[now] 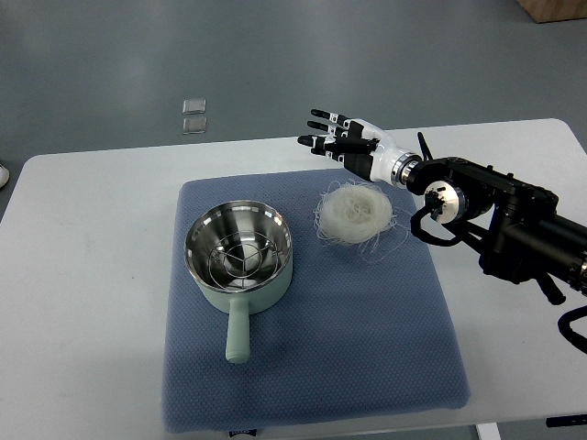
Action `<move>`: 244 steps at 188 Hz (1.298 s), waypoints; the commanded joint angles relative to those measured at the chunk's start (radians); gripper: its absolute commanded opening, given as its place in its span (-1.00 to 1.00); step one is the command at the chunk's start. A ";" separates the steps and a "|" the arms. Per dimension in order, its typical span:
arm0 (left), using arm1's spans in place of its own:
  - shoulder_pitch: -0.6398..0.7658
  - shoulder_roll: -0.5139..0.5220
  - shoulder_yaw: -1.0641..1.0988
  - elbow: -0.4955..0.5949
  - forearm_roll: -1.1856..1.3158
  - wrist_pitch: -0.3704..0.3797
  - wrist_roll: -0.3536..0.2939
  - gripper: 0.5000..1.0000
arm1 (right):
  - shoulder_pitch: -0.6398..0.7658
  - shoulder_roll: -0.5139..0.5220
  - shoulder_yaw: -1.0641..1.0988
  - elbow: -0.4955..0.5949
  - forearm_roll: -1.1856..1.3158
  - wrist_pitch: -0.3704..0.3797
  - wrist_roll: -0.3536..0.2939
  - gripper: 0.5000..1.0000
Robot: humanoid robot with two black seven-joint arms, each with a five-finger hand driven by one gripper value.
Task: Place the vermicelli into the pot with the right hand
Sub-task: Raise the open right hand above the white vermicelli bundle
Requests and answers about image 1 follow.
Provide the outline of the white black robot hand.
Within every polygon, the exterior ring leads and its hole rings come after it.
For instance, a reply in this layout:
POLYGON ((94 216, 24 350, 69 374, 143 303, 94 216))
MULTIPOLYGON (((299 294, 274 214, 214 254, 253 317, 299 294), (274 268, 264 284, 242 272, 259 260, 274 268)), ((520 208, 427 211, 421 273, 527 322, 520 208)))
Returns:
POLYGON ((422 160, 413 151, 400 147, 383 129, 358 118, 313 109, 316 121, 307 125, 319 131, 297 139, 312 154, 334 160, 367 182, 386 182, 405 187, 411 169, 422 160))

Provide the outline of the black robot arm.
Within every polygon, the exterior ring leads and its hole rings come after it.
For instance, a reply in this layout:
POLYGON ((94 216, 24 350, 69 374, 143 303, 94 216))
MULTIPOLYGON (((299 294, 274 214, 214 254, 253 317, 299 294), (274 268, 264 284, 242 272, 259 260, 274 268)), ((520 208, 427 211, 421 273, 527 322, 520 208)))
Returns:
POLYGON ((492 166, 434 159, 422 134, 423 161, 407 169, 409 192, 424 198, 411 232, 438 247, 464 243, 484 274, 513 284, 534 280, 554 305, 566 298, 556 280, 586 291, 586 228, 557 213, 558 196, 492 166))

